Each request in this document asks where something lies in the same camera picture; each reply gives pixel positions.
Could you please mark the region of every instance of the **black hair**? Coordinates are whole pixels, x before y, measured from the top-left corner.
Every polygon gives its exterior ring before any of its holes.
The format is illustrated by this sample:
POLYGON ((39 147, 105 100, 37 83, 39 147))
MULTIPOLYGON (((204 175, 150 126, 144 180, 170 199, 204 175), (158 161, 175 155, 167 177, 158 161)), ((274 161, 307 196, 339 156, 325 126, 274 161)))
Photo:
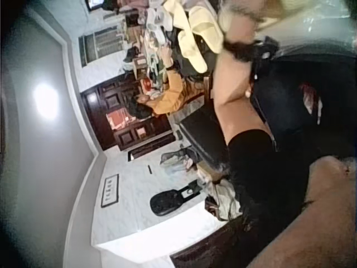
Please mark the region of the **black hair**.
POLYGON ((145 119, 152 115, 153 109, 145 104, 137 102, 137 97, 132 96, 126 105, 128 113, 138 119, 145 119))

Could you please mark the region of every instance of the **black seat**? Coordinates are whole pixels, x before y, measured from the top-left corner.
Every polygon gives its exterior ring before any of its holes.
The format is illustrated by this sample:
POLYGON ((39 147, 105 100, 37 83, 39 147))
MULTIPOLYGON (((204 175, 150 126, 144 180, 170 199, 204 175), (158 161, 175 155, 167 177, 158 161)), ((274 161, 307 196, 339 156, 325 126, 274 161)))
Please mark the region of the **black seat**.
POLYGON ((183 119, 180 122, 180 129, 211 168, 219 172, 227 169, 228 151, 213 102, 206 103, 183 119))

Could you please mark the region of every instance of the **light fixture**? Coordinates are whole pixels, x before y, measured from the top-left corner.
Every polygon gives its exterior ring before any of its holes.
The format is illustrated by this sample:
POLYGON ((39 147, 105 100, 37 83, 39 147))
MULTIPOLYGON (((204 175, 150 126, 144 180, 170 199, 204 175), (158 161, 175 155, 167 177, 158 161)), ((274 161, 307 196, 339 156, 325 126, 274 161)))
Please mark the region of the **light fixture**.
POLYGON ((96 103, 97 102, 97 95, 95 93, 92 93, 88 96, 88 101, 90 103, 96 103))
POLYGON ((40 84, 33 93, 37 110, 46 119, 53 120, 58 112, 58 93, 47 84, 40 84))

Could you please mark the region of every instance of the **framed picture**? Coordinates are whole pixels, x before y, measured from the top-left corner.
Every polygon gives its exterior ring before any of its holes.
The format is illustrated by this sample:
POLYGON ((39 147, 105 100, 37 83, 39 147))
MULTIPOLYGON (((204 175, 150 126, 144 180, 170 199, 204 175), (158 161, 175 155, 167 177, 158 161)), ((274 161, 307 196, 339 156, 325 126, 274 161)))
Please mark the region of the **framed picture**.
POLYGON ((101 208, 119 202, 119 174, 104 179, 101 208))

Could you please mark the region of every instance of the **black purse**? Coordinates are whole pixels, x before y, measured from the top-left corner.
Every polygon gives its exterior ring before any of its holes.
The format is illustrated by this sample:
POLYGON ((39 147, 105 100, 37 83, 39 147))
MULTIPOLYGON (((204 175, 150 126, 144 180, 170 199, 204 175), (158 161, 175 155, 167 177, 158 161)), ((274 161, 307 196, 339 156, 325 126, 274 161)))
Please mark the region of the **black purse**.
POLYGON ((157 216, 165 216, 198 196, 200 190, 201 188, 197 185, 197 180, 194 180, 180 190, 169 190, 158 193, 150 199, 151 210, 157 216), (182 196, 182 193, 185 191, 190 194, 186 198, 182 196))

